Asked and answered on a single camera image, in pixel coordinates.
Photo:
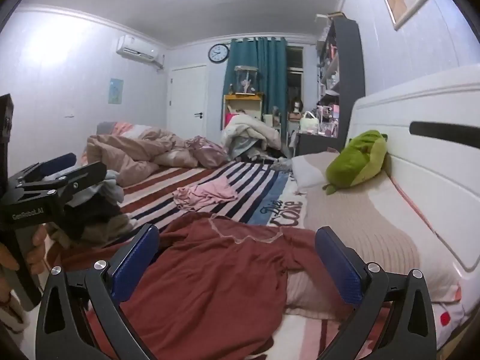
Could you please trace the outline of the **person's left hand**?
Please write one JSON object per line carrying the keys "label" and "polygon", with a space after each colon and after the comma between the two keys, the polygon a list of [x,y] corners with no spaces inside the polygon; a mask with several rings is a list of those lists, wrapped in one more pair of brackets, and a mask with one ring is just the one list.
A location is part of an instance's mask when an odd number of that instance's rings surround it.
{"label": "person's left hand", "polygon": [[26,260],[27,254],[34,248],[32,239],[36,230],[36,226],[1,230],[1,243],[19,264],[17,271],[3,268],[3,275],[25,311],[32,311],[41,303],[42,298],[39,276],[31,273]]}

